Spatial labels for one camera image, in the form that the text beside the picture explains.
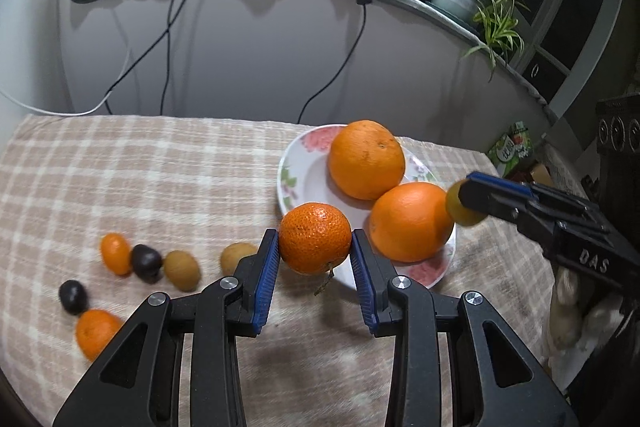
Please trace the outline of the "small brown fruit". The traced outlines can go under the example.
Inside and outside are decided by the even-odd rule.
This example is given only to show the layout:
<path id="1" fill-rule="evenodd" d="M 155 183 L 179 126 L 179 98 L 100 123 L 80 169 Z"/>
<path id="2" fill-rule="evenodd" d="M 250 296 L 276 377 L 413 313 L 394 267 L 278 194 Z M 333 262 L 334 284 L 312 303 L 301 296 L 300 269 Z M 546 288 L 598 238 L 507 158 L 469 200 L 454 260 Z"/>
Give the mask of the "small brown fruit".
<path id="1" fill-rule="evenodd" d="M 465 208 L 459 198 L 460 187 L 465 184 L 464 180 L 460 180 L 452 184 L 446 194 L 446 210 L 448 215 L 457 225 L 465 228 L 474 227 L 484 221 L 487 216 L 475 210 Z"/>

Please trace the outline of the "brown kiwi-like fruit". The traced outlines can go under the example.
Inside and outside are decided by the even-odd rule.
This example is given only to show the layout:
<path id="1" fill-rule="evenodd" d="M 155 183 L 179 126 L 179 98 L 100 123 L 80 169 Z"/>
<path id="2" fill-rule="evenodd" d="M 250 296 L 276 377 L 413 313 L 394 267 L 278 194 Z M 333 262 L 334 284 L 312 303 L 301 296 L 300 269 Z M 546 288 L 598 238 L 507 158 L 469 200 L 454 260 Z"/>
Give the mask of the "brown kiwi-like fruit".
<path id="1" fill-rule="evenodd" d="M 187 251 L 169 251 L 165 256 L 164 273 L 179 291 L 195 291 L 201 280 L 196 259 Z"/>

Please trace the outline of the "dark plum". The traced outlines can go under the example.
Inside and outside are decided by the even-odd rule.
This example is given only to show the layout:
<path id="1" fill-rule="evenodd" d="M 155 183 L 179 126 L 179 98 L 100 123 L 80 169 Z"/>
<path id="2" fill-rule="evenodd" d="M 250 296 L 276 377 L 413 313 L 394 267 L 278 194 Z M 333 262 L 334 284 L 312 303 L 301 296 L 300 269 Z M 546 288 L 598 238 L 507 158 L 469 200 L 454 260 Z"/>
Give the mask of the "dark plum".
<path id="1" fill-rule="evenodd" d="M 138 244 L 132 248 L 131 264 L 134 274 L 145 283 L 154 284 L 160 279 L 163 257 L 154 248 Z"/>
<path id="2" fill-rule="evenodd" d="M 58 288 L 58 299 L 63 309 L 72 315 L 88 310 L 89 297 L 84 285 L 76 280 L 67 280 Z"/>

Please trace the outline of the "mandarin with stem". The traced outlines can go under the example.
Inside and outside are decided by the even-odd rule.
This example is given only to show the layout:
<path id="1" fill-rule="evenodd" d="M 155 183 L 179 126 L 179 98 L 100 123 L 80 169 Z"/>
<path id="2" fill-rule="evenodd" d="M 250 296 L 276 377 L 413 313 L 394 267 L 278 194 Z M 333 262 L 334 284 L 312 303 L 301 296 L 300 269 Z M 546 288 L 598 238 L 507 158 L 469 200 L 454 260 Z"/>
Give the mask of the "mandarin with stem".
<path id="1" fill-rule="evenodd" d="M 290 210 L 279 227 L 282 260 L 299 274 L 318 275 L 338 267 L 348 256 L 352 228 L 344 213 L 322 202 Z"/>

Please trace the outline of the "small oval orange kumquat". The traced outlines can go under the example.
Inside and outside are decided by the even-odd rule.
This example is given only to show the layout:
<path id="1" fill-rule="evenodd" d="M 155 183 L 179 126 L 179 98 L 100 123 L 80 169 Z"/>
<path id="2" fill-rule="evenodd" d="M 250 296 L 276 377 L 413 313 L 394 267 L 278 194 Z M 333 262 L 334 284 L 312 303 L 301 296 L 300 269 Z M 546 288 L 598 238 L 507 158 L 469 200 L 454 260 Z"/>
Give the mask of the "small oval orange kumquat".
<path id="1" fill-rule="evenodd" d="M 126 277 L 132 271 L 131 247 L 124 236 L 118 233 L 105 234 L 100 243 L 104 265 L 115 275 Z"/>

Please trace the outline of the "large orange front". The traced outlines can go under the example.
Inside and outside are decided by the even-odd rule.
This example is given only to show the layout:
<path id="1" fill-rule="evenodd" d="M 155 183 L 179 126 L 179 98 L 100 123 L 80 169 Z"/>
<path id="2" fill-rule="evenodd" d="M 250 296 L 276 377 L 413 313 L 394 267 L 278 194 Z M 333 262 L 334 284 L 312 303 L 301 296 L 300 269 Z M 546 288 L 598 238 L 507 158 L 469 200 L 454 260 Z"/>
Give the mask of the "large orange front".
<path id="1" fill-rule="evenodd" d="M 392 188 L 375 202 L 369 216 L 373 246 L 386 258 L 401 263 L 431 259 L 453 229 L 446 192 L 426 182 Z"/>

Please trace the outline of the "large orange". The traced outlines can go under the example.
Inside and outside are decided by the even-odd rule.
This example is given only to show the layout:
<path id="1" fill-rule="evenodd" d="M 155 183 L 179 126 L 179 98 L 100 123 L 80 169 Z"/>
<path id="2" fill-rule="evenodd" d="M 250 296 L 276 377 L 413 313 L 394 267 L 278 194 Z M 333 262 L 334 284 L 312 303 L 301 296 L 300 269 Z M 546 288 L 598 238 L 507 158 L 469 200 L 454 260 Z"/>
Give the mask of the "large orange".
<path id="1" fill-rule="evenodd" d="M 375 202 L 369 216 L 373 246 L 386 258 L 401 263 L 431 259 L 453 229 L 446 192 L 426 182 L 392 188 Z"/>
<path id="2" fill-rule="evenodd" d="M 390 130 L 376 121 L 358 120 L 337 133 L 328 168 L 335 185 L 347 196 L 375 200 L 400 184 L 406 161 Z"/>

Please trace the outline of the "large orange rear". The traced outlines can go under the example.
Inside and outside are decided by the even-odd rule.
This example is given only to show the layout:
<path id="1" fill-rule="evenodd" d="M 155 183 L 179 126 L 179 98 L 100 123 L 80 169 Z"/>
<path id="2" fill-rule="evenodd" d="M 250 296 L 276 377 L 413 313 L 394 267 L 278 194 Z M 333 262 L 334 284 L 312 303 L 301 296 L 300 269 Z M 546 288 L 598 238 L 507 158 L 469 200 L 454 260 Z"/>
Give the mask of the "large orange rear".
<path id="1" fill-rule="evenodd" d="M 400 184 L 406 161 L 390 130 L 376 121 L 358 120 L 337 133 L 328 168 L 335 185 L 347 196 L 375 200 Z"/>

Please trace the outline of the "floral white plate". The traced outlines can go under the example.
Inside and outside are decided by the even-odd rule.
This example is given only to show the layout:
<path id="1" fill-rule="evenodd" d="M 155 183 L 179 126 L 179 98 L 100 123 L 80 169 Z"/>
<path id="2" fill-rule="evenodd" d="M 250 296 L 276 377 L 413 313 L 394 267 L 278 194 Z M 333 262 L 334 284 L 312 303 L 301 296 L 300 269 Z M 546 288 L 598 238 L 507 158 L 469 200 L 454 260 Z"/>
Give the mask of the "floral white plate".
<path id="1" fill-rule="evenodd" d="M 324 202 L 341 210 L 354 229 L 366 231 L 372 202 L 347 196 L 334 184 L 329 174 L 331 143 L 342 129 L 341 124 L 311 128 L 288 144 L 278 167 L 278 203 L 285 215 L 306 202 Z M 413 263 L 396 261 L 395 269 L 423 286 L 433 288 L 451 265 L 456 243 L 456 234 L 451 233 L 434 257 Z"/>

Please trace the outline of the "checked beige tablecloth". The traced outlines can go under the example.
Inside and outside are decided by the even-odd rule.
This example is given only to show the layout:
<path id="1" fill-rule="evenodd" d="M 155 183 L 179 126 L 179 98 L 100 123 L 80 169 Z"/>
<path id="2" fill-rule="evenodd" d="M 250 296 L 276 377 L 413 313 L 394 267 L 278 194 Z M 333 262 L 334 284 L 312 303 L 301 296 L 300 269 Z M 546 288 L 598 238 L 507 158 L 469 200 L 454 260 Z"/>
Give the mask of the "checked beige tablecloth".
<path id="1" fill-rule="evenodd" d="M 230 119 L 22 121 L 1 155 L 1 367 L 40 424 L 88 366 L 60 285 L 80 282 L 91 306 L 121 319 L 152 291 L 107 269 L 102 237 L 187 251 L 204 284 L 218 280 L 224 247 L 258 244 L 278 225 L 278 164 L 298 134 Z M 394 343 L 369 334 L 340 283 L 282 268 L 266 326 L 238 349 L 252 426 L 385 421 Z"/>

